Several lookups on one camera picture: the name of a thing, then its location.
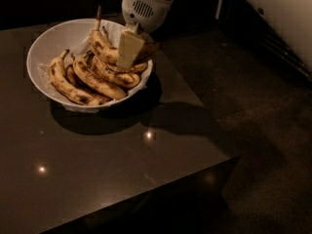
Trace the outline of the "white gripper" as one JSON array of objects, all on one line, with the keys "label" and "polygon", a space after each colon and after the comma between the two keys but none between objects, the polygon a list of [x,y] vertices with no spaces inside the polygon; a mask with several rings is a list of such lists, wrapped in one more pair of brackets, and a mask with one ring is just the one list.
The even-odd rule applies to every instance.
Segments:
[{"label": "white gripper", "polygon": [[122,14],[128,24],[138,23],[144,30],[139,35],[130,30],[121,32],[117,65],[129,69],[152,59],[159,44],[147,33],[159,28],[165,21],[174,0],[122,0]]}]

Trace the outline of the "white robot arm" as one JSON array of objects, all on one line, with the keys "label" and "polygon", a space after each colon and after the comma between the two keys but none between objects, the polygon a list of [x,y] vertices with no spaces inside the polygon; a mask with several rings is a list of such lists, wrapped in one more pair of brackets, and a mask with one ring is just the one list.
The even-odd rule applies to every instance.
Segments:
[{"label": "white robot arm", "polygon": [[[214,12],[225,28],[260,42],[296,69],[312,72],[312,0],[184,0],[186,20]],[[175,0],[122,0],[127,23],[153,32]]]}]

